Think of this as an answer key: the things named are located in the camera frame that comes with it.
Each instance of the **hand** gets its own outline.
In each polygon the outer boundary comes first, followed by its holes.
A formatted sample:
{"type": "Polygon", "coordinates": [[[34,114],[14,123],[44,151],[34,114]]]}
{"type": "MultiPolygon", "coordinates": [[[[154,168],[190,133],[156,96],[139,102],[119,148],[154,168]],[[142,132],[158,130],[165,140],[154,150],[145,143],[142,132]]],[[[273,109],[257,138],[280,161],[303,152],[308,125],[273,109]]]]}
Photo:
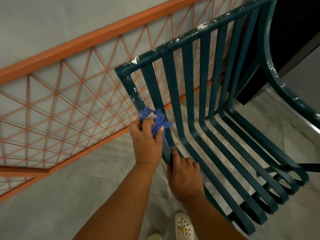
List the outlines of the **hand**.
{"type": "Polygon", "coordinates": [[[134,155],[136,165],[148,166],[151,170],[156,170],[162,158],[162,139],[164,127],[161,127],[152,137],[151,126],[155,123],[152,119],[134,121],[129,125],[130,135],[133,140],[134,155]]]}
{"type": "Polygon", "coordinates": [[[180,157],[177,150],[171,149],[173,159],[173,171],[167,164],[169,187],[175,198],[186,202],[188,198],[194,196],[205,197],[203,189],[200,166],[197,162],[192,162],[189,157],[180,157]]]}

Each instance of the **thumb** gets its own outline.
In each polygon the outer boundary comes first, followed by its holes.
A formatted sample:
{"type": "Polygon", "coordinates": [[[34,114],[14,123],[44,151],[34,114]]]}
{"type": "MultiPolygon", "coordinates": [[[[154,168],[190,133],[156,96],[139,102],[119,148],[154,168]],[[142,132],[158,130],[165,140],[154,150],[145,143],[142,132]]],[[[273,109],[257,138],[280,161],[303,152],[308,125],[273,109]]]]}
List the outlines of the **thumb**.
{"type": "Polygon", "coordinates": [[[167,166],[168,182],[170,182],[172,177],[172,168],[170,167],[169,164],[166,164],[166,166],[167,166]]]}
{"type": "Polygon", "coordinates": [[[155,135],[154,139],[155,139],[155,142],[156,142],[156,143],[161,143],[161,144],[162,144],[162,141],[163,141],[163,131],[164,131],[164,129],[165,129],[165,128],[162,126],[162,127],[158,130],[157,134],[155,135]]]}

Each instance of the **white crocs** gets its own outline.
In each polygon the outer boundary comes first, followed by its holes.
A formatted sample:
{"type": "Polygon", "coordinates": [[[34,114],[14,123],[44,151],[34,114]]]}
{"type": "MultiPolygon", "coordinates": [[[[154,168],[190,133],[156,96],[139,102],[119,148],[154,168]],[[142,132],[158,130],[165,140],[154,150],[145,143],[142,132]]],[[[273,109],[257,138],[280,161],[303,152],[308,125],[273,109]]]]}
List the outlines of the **white crocs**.
{"type": "Polygon", "coordinates": [[[162,237],[159,234],[152,234],[146,240],[162,240],[162,237]]]}
{"type": "Polygon", "coordinates": [[[183,212],[175,217],[176,240],[194,240],[195,234],[190,218],[183,212]]]}

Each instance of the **person's left hand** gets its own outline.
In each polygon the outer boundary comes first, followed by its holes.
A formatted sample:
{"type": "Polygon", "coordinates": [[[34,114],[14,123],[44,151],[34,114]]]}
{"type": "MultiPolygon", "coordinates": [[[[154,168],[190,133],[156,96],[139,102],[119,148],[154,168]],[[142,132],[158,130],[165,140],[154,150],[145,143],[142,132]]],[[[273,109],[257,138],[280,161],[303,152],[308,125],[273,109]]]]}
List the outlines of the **person's left hand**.
{"type": "Polygon", "coordinates": [[[151,133],[151,126],[154,124],[152,119],[145,119],[142,124],[140,121],[132,122],[129,128],[133,140],[136,165],[147,166],[155,171],[162,158],[164,127],[158,130],[154,139],[151,133]]]}

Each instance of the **person's right hand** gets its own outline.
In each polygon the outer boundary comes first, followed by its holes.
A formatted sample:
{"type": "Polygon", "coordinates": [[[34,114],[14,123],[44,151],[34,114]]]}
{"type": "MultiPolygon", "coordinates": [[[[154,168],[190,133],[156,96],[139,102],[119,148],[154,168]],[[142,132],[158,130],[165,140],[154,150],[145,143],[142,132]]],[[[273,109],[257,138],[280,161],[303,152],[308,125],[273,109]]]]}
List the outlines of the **person's right hand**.
{"type": "Polygon", "coordinates": [[[167,164],[169,187],[175,198],[184,203],[193,196],[205,197],[200,166],[197,162],[187,157],[180,157],[176,149],[171,149],[173,159],[173,171],[167,164]]]}

